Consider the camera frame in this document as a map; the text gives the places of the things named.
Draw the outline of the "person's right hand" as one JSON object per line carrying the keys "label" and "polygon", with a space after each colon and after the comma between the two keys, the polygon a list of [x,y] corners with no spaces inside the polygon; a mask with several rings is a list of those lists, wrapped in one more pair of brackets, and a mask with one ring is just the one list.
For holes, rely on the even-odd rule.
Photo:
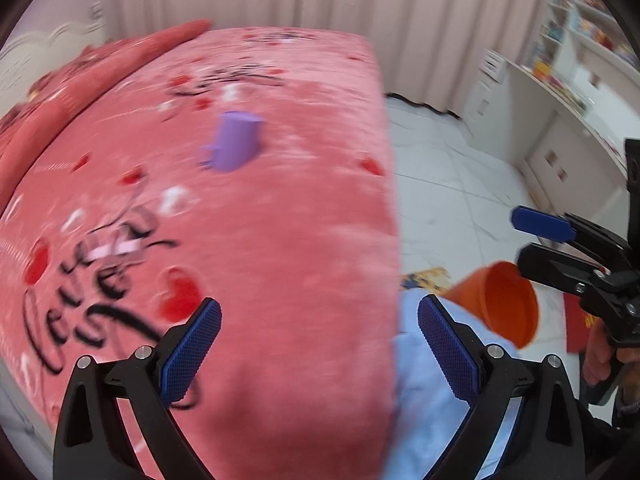
{"label": "person's right hand", "polygon": [[620,385],[626,396],[639,395],[639,349],[621,348],[615,350],[606,336],[605,325],[600,318],[596,318],[590,328],[586,348],[585,363],[582,366],[582,376],[590,386],[604,382],[611,374],[611,359],[616,356],[625,365],[629,365],[625,377]]}

